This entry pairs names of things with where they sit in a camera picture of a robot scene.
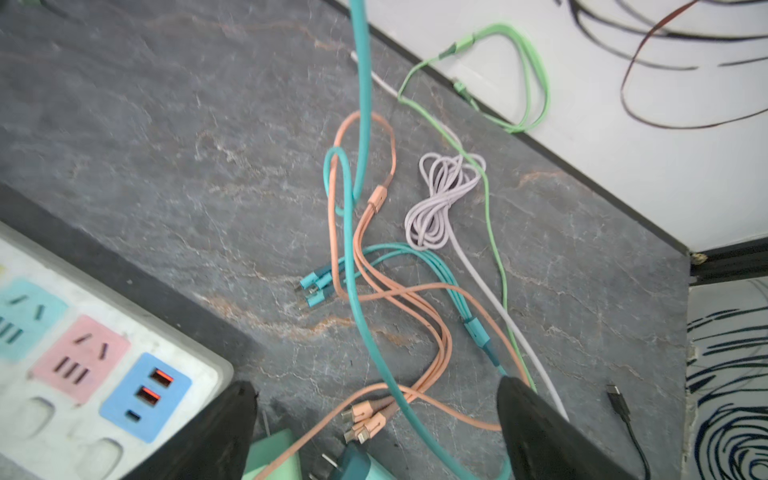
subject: white power strip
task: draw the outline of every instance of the white power strip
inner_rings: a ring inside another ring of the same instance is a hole
[[[232,379],[226,360],[0,223],[0,454],[115,480]]]

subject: blue usb panel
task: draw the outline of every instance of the blue usb panel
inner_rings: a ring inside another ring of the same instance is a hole
[[[133,436],[152,443],[191,386],[188,376],[145,353],[99,413]]]

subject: electrical outlet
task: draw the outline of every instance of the electrical outlet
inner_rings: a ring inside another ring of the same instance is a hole
[[[0,358],[23,359],[64,315],[67,304],[27,280],[0,291]]]
[[[83,315],[40,357],[31,374],[82,405],[129,348],[127,339]]]
[[[133,436],[152,443],[191,386],[188,376],[144,353],[99,413]]]

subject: teal cable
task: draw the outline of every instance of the teal cable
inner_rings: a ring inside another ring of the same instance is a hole
[[[338,155],[339,157],[339,163],[342,167],[342,177],[343,177],[343,184],[344,184],[344,207],[343,207],[343,234],[344,234],[344,273],[347,278],[353,278],[355,275],[355,261],[353,258],[353,186],[352,186],[352,173],[349,168],[349,160],[347,159],[346,153],[341,147],[332,147],[328,150],[328,153],[326,154],[325,162],[323,165],[323,172],[330,172],[330,162],[334,155]],[[402,395],[402,392],[400,392],[400,388],[397,385],[397,381],[395,381],[395,377],[392,376],[392,372],[389,371],[389,367],[386,365],[386,362],[384,361],[384,358],[382,357],[381,352],[379,351],[379,347],[376,345],[376,342],[373,340],[373,335],[371,334],[370,329],[368,328],[368,325],[366,324],[366,319],[362,313],[362,307],[360,305],[360,300],[357,294],[357,284],[355,282],[345,282],[346,283],[346,291],[349,295],[349,306],[352,309],[352,315],[355,319],[355,324],[357,325],[357,329],[360,332],[360,336],[362,337],[363,343],[365,343],[366,348],[368,349],[368,353],[371,356],[371,360],[373,361],[374,365],[376,365],[376,369],[379,371],[379,374],[382,376],[382,380],[386,385],[389,387],[389,393],[394,397],[395,402],[397,403],[398,407],[402,410],[403,415],[408,419],[408,422],[411,424],[411,427],[413,427],[414,430],[416,430],[416,433],[419,435],[419,437],[422,439],[422,441],[427,445],[427,447],[432,450],[435,455],[443,462],[443,464],[448,467],[451,472],[453,472],[454,475],[459,477],[461,480],[475,480],[475,476],[467,471],[464,467],[462,467],[461,464],[459,464],[453,457],[450,456],[449,453],[447,453],[443,447],[440,446],[439,443],[429,434],[429,431],[426,429],[426,427],[421,423],[419,420],[419,417],[416,416],[416,413],[413,411],[411,406],[406,401],[406,398]],[[509,457],[505,455],[505,466],[502,468],[502,474],[504,475],[507,472],[507,463],[509,463]]]
[[[407,243],[381,243],[379,245],[372,245],[370,247],[365,247],[362,249],[363,255],[368,255],[369,253],[376,252],[378,250],[392,250],[394,251],[385,253],[381,255],[380,257],[375,258],[373,261],[370,261],[371,266],[375,266],[384,260],[397,257],[399,255],[406,255],[411,254],[414,255],[421,260],[424,260],[424,262],[432,268],[432,271],[435,273],[435,275],[438,277],[438,279],[443,283],[448,283],[453,286],[458,286],[458,282],[456,281],[456,278],[453,276],[453,272],[448,267],[448,265],[445,264],[445,262],[442,261],[442,259],[435,254],[434,252],[430,250],[416,250]],[[344,257],[339,258],[339,266],[342,266],[344,262]],[[323,269],[330,270],[330,265],[324,267]],[[355,278],[357,279],[362,275],[361,272],[357,271],[355,272]],[[475,316],[472,315],[472,313],[469,310],[469,305],[467,305],[466,298],[459,292],[456,292],[454,290],[448,290],[448,293],[450,294],[451,301],[453,302],[454,306],[458,310],[458,314],[462,317],[462,323],[464,327],[469,332],[470,337],[472,340],[475,341],[475,345],[479,347],[480,350],[482,350],[483,353],[488,357],[488,359],[491,361],[491,363],[496,367],[497,371],[503,375],[507,375],[507,371],[504,369],[504,367],[501,365],[501,362],[499,361],[498,357],[496,356],[496,353],[493,349],[493,347],[490,345],[490,336],[485,331],[485,328],[481,325],[481,323],[477,320]]]
[[[371,140],[372,67],[371,40],[368,33],[365,2],[362,0],[353,0],[350,2],[349,15],[352,17],[355,47],[360,53],[360,63],[357,70],[360,88],[360,138],[357,148],[357,169],[355,172],[355,187],[353,191],[353,207],[355,207],[362,194],[362,184],[365,182],[366,167],[368,166],[368,149]],[[336,207],[336,214],[342,214],[338,207]]]

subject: pink outlet panel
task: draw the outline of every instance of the pink outlet panel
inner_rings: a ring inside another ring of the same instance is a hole
[[[83,315],[40,357],[30,373],[83,404],[129,348],[127,339]]]

